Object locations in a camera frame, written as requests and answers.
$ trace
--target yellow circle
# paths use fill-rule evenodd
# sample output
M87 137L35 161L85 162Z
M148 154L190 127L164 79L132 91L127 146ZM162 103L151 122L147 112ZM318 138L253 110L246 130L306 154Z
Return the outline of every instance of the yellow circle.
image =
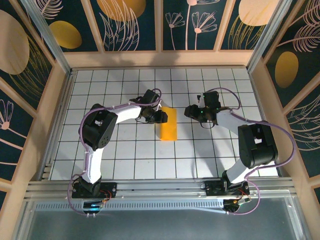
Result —
M266 25L274 13L279 0L241 0L240 20L249 26Z
M280 55L275 65L275 81L280 88L287 88L295 80L298 73L299 61L297 56L290 51Z
M61 47L76 49L81 46L82 38L80 32L72 24L66 21L55 21L49 27Z
M20 23L0 10L0 69L17 75L25 70L29 61L29 41Z
M146 0L97 0L97 3L105 15L121 22L131 20L130 9L136 18L140 17L146 9Z

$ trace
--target flower illustration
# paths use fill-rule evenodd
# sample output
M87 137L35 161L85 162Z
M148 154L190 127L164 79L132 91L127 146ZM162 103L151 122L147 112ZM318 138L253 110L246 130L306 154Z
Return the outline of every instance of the flower illustration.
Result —
M0 129L7 130L9 128L13 112L14 104L10 101L5 104L5 101L0 99Z
M14 131L10 128L10 121L11 121L13 113L14 113L14 104L10 101L7 101L7 103L5 104L5 101L3 99L0 99L0 131L1 130L4 130L4 131L9 130L9 131L13 132L14 134L26 139L27 138L26 136ZM8 142L2 138L0 138L0 142L7 144L11 147L14 147L16 149L19 149L19 150L23 149L21 146L18 146L16 144ZM10 165L9 163L3 163L3 162L0 162L0 164Z
M181 15L181 12L179 12L179 13L175 12L172 15L170 12L168 12L165 14L165 19L170 27L173 50L176 50L172 29L176 28L176 27L184 26L184 25L186 25L186 22L183 21L183 17Z
M215 4L220 0L186 0L188 3L188 11L186 15L186 25L185 25L185 50L188 50L188 29L189 29L189 16L191 6L204 5L204 4Z
M186 0L186 2L190 5L190 6L195 6L195 5L203 5L203 4L214 4L219 2L220 0Z
M194 50L197 50L197 39L198 34L208 33L217 30L217 24L214 24L216 21L215 12L213 13L202 13L199 18L199 12L192 13L192 23L195 32L195 41L194 41Z

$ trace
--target yellow block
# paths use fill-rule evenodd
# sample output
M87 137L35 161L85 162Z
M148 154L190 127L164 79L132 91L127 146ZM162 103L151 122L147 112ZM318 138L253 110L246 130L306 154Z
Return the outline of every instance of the yellow block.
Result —
M177 140L177 110L163 106L161 108L168 115L168 122L161 124L160 139L162 141Z

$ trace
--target white grid mat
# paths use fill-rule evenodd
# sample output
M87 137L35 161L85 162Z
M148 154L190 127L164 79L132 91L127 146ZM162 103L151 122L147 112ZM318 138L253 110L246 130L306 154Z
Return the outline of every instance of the white grid mat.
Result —
M154 88L163 93L162 105L177 109L178 140L160 141L154 124L136 123L134 119L118 124L103 151L102 179L221 177L239 158L238 136L220 126L201 128L198 122L184 116L185 107L198 104L197 94L215 87L238 94L242 108L235 111L237 114L261 120L245 68L78 71L49 179L69 180L82 172L84 148L78 129L93 104L116 106ZM237 106L231 93L218 92L221 105ZM269 168L254 176L278 173Z

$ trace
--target yellow sponge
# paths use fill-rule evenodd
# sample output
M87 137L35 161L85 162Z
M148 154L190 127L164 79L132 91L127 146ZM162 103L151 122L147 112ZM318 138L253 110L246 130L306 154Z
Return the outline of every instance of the yellow sponge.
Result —
M170 107L161 107L161 110L168 115L168 122L161 124L160 139L162 141L177 140L177 110Z

